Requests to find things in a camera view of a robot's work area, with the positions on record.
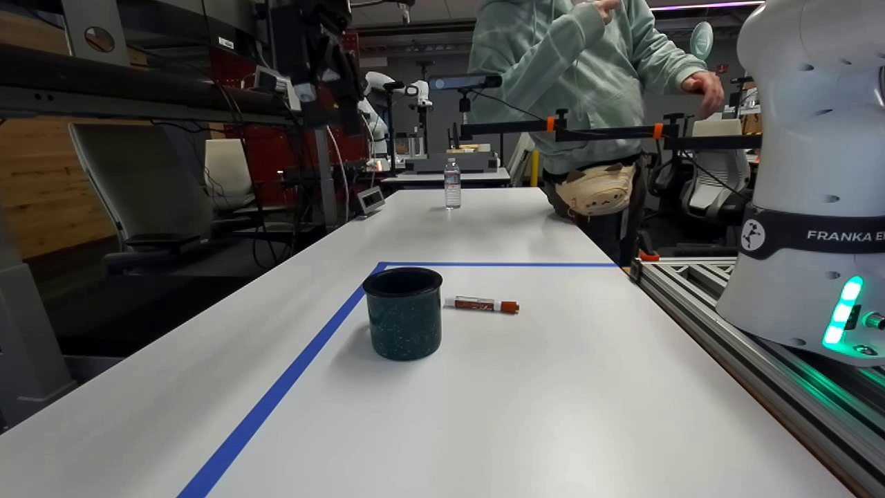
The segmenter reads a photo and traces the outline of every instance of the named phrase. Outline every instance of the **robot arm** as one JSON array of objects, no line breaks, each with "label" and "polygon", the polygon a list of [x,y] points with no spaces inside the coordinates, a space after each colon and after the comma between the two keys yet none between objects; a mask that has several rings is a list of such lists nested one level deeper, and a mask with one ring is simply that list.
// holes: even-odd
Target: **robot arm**
[{"label": "robot arm", "polygon": [[278,71],[274,71],[267,66],[253,66],[257,86],[266,77],[271,80],[274,90],[281,93],[284,107],[293,109],[293,113],[302,109],[302,102],[313,102],[314,98],[314,93],[313,93],[313,87],[307,82],[293,86],[293,80],[288,73],[278,73]]},{"label": "robot arm", "polygon": [[765,0],[737,39],[765,140],[715,310],[848,365],[885,365],[881,25],[881,0]]},{"label": "robot arm", "polygon": [[357,102],[358,119],[368,133],[368,154],[383,156],[387,154],[387,120],[379,116],[379,109],[368,102],[371,90],[393,90],[401,82],[382,71],[365,71],[365,93]]},{"label": "robot arm", "polygon": [[357,102],[357,109],[368,133],[368,154],[387,154],[387,120],[368,102],[368,97]]},{"label": "robot arm", "polygon": [[430,102],[430,86],[425,80],[414,80],[407,93],[414,93],[416,107],[433,107]]}]

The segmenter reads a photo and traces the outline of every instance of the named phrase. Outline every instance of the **blue stripe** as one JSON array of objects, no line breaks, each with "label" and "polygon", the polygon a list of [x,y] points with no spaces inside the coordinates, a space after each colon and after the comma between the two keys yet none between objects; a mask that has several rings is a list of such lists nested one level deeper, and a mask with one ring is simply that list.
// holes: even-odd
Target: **blue stripe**
[{"label": "blue stripe", "polygon": [[[383,270],[390,266],[462,266],[462,267],[616,267],[614,261],[445,261],[445,260],[397,260],[379,261],[372,267]],[[242,454],[259,426],[271,416],[271,411],[281,404],[281,398],[293,390],[309,361],[322,350],[322,346],[333,338],[340,322],[357,310],[363,302],[363,286],[357,286],[338,313],[322,322],[322,329],[303,346],[303,350],[281,369],[281,376],[267,387],[267,392],[248,408],[248,414],[230,430],[230,437],[215,448],[215,454],[195,469],[195,475],[184,484],[180,498],[201,498],[215,488],[230,465]]]},{"label": "blue stripe", "polygon": [[303,350],[281,369],[281,376],[271,385],[271,390],[251,405],[251,411],[231,427],[231,433],[215,448],[215,454],[198,466],[198,473],[184,484],[180,498],[201,498],[206,494],[230,465],[242,454],[257,427],[271,416],[278,401],[289,392],[289,387],[302,378],[309,361],[322,350],[340,322],[351,315],[351,310],[363,299],[363,286],[357,286],[338,313],[322,322],[322,329],[303,346]]}]

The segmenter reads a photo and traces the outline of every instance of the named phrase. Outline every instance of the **hand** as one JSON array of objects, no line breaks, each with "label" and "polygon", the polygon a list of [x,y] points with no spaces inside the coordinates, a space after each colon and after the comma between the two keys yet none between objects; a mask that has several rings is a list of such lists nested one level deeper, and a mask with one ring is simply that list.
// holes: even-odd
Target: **hand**
[{"label": "hand", "polygon": [[603,22],[610,22],[614,10],[618,8],[618,0],[575,0],[575,6],[580,1],[593,6]]},{"label": "hand", "polygon": [[694,71],[683,80],[685,93],[703,93],[699,119],[707,119],[723,105],[723,87],[715,71]]}]

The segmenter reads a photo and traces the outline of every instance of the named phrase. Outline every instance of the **water bottle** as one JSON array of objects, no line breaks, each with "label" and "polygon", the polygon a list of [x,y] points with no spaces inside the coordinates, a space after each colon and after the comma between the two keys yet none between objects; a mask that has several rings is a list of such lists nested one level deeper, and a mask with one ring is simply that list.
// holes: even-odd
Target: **water bottle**
[{"label": "water bottle", "polygon": [[462,206],[462,169],[457,156],[445,162],[445,206]]}]

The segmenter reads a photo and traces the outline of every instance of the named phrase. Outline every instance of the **green light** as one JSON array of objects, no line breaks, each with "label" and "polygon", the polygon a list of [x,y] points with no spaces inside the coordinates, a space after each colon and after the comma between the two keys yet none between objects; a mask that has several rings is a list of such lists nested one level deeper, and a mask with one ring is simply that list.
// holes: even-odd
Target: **green light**
[{"label": "green light", "polygon": [[845,338],[845,322],[851,320],[855,303],[863,292],[863,275],[855,274],[837,295],[830,325],[823,332],[823,346],[835,349]]},{"label": "green light", "polygon": [[837,303],[835,313],[831,313],[831,320],[830,322],[837,322],[837,325],[845,325],[851,317],[851,306],[848,303]]},{"label": "green light", "polygon": [[823,343],[827,343],[827,346],[840,343],[840,335],[842,335],[842,332],[845,332],[842,325],[830,325],[827,335],[823,335]]},{"label": "green light", "polygon": [[851,275],[840,289],[840,302],[855,303],[859,299],[859,289],[863,289],[863,275]]}]

